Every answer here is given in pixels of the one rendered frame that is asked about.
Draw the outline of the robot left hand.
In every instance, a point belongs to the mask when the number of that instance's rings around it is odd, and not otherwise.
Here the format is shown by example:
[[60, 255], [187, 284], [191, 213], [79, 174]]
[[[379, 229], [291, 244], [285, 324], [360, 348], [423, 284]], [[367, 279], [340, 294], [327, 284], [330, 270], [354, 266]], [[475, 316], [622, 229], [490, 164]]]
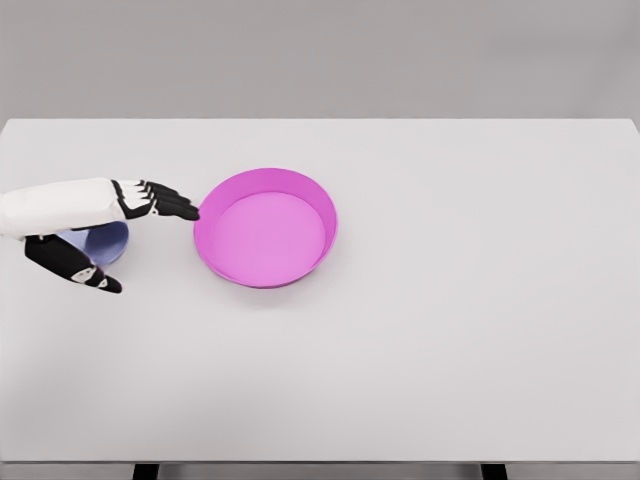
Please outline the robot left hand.
[[0, 237], [22, 242], [27, 259], [58, 277], [114, 294], [122, 292], [119, 281], [58, 233], [146, 216], [200, 218], [178, 191], [144, 179], [96, 177], [0, 194]]

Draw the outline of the lavender blue cup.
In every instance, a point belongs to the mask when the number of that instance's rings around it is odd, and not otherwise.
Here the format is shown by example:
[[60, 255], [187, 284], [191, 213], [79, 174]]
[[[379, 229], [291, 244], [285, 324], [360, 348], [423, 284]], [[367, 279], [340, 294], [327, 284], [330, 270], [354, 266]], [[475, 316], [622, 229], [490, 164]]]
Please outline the lavender blue cup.
[[79, 248], [96, 265], [103, 267], [117, 261], [129, 241], [129, 228], [122, 221], [83, 230], [65, 230], [58, 236]]

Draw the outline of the pink round plate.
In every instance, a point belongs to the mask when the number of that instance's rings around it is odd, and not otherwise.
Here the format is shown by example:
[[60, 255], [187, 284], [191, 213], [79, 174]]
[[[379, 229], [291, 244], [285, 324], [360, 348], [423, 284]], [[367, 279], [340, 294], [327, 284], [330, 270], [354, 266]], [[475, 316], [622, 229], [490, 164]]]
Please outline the pink round plate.
[[214, 187], [199, 207], [195, 248], [218, 276], [258, 289], [294, 283], [317, 268], [338, 233], [329, 193], [288, 169], [258, 168]]

